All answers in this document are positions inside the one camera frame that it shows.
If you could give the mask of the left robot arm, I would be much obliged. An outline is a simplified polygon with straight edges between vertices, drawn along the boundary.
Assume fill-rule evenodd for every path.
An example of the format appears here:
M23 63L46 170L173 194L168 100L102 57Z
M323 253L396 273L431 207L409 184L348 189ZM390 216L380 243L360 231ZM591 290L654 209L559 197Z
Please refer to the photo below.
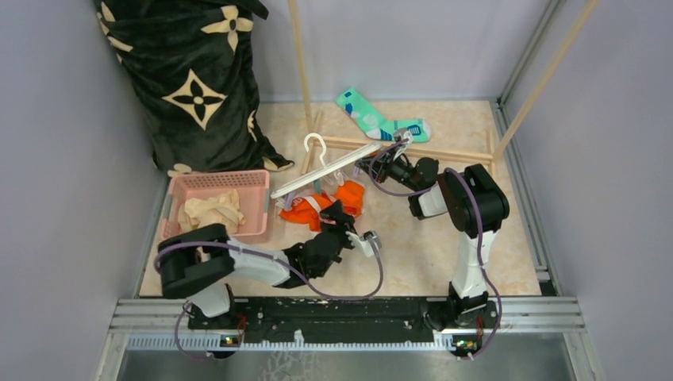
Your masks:
M355 247L355 218L340 201L321 210L318 222L319 232L312 239L280 250L245 244L221 223L161 241L154 267L162 295L190 301L209 321L226 329L236 322L238 308L223 278L252 279L280 289L301 287L339 263L343 249Z

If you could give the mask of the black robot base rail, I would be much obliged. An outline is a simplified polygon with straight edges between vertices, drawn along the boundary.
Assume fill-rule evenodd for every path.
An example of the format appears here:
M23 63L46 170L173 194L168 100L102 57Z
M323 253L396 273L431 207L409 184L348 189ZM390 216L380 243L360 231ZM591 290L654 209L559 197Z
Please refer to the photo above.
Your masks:
M490 300L481 310L458 315L445 298L391 297L359 301L321 298L249 297L229 312L207 317L183 305L192 330L228 330L245 344L416 344L433 341L445 329L492 329L500 309Z

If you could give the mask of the orange underwear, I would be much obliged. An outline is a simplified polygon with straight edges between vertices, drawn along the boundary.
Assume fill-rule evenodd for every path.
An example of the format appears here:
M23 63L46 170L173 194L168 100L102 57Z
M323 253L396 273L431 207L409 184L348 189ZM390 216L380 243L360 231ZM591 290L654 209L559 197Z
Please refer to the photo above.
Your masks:
M365 187L354 180L345 180L333 194L322 192L308 193L295 197L289 210L281 210L279 216L288 222L307 225L311 232L321 231L319 214L337 201L340 201L346 214L359 217L363 212Z

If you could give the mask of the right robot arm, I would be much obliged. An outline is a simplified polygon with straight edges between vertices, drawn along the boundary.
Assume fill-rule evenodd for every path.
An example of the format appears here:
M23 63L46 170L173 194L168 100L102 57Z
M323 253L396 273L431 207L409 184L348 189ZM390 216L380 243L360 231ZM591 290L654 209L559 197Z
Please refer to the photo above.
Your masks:
M502 189L482 164L456 174L440 172L439 161L423 157L411 164L405 155L385 154L356 161L356 167L383 183L393 179L415 194L407 197L411 214L424 220L448 214L460 233L458 266L449 283L447 311L453 325L469 326L488 306L488 286L483 271L490 248L502 222L510 215L510 204Z

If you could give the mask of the white multi-clip hanger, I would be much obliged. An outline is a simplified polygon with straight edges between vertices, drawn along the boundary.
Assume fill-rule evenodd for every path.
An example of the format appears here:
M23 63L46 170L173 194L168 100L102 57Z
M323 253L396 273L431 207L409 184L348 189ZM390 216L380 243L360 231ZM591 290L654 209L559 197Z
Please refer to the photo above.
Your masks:
M300 188L314 183L316 180L319 180L327 175L336 173L341 168L346 167L349 164L353 164L357 160L363 159L365 156L369 156L383 147L383 143L378 140L369 141L343 137L327 137L322 136L319 133L309 133L305 136L303 141L304 149L308 151L309 143L313 143L314 141L316 141L321 148L319 155L321 166L305 173L304 175L300 175L298 178L283 184L279 188L276 188L270 193L270 199L283 198L290 193L294 193ZM350 149L350 153L341 156L332 162L326 163L325 154L327 148Z

